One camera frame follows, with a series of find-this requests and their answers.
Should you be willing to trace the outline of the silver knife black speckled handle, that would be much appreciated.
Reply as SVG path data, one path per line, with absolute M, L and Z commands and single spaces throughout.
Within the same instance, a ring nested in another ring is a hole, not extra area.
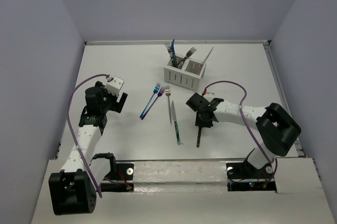
M 202 127 L 198 127 L 196 147 L 200 147 Z

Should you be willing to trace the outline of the silver knife teal marbled handle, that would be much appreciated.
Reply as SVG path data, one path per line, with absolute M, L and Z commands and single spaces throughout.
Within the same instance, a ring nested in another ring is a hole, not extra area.
M 174 101 L 171 102 L 171 114 L 172 114 L 172 119 L 173 119 L 173 123 L 174 123 L 177 144 L 181 145 L 182 143 L 181 143 L 181 139 L 180 139 L 179 126 L 178 126 L 178 123 L 177 123 Z

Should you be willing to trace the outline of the silver knife pink handle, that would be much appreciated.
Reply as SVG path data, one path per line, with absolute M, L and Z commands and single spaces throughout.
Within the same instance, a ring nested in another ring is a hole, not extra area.
M 207 54 L 207 56 L 206 56 L 205 59 L 203 60 L 202 64 L 199 66 L 198 71 L 197 71 L 197 74 L 198 74 L 198 75 L 200 74 L 200 72 L 201 72 L 203 66 L 205 65 L 205 63 L 206 63 L 207 59 L 209 58 L 210 54 L 212 53 L 213 49 L 214 49 L 214 47 L 211 48 L 211 50 L 209 51 L 209 53 Z

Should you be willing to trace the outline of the silver fork black riveted handle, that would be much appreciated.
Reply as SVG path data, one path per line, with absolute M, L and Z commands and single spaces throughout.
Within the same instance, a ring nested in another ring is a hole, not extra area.
M 197 51 L 197 49 L 196 48 L 194 48 L 194 47 L 192 47 L 187 53 L 186 53 L 186 55 L 185 55 L 185 57 L 181 60 L 181 61 L 186 61 L 189 57 L 191 57 L 195 52 Z

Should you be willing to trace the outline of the all blue fork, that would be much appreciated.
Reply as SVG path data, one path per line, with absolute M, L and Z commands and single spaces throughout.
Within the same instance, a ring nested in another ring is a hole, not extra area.
M 172 51 L 172 58 L 173 58 L 173 66 L 177 68 L 177 60 L 176 60 L 176 54 L 175 54 L 175 49 L 174 49 L 174 42 L 175 40 L 173 39 L 171 42 L 171 51 Z

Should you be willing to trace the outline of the silver fork teal marbled handle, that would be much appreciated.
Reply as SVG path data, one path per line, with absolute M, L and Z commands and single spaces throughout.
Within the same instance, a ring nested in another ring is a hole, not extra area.
M 171 49 L 171 45 L 169 43 L 165 43 L 164 44 L 168 53 L 169 53 L 169 56 L 170 56 L 170 60 L 171 60 L 171 65 L 174 67 L 174 59 L 173 59 L 173 51 Z

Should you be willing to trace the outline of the silver fork pink handle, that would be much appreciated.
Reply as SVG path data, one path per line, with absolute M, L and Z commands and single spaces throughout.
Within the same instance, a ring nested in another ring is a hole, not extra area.
M 178 64 L 178 68 L 181 69 L 184 65 L 184 61 L 181 61 L 179 64 Z

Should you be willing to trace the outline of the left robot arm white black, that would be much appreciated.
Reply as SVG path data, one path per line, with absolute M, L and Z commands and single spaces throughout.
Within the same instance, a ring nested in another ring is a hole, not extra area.
M 85 90 L 86 105 L 78 124 L 71 129 L 74 145 L 59 172 L 48 180 L 54 214 L 73 215 L 92 213 L 96 198 L 102 195 L 101 182 L 116 175 L 113 153 L 95 154 L 95 147 L 103 136 L 109 111 L 120 113 L 127 99 L 121 89 L 124 80 L 107 76 L 106 84 L 96 82 Z

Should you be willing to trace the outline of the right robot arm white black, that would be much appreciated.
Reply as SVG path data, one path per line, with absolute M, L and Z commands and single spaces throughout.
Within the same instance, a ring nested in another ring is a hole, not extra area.
M 302 129 L 287 111 L 277 103 L 267 107 L 251 107 L 234 104 L 222 98 L 206 99 L 195 93 L 186 102 L 197 119 L 204 123 L 233 123 L 245 126 L 249 133 L 252 129 L 259 132 L 262 142 L 248 154 L 242 165 L 243 173 L 256 177 L 269 161 L 285 157 L 294 145 Z

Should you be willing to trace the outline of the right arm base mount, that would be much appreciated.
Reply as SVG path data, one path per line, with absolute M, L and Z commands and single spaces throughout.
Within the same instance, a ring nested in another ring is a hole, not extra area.
M 248 162 L 226 163 L 227 189 L 235 191 L 276 191 L 274 170 L 267 163 L 261 169 L 256 169 Z

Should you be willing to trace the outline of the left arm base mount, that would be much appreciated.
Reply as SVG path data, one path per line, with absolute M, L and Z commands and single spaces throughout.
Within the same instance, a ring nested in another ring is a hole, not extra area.
M 116 171 L 109 172 L 101 183 L 102 192 L 133 192 L 134 163 L 117 162 Z

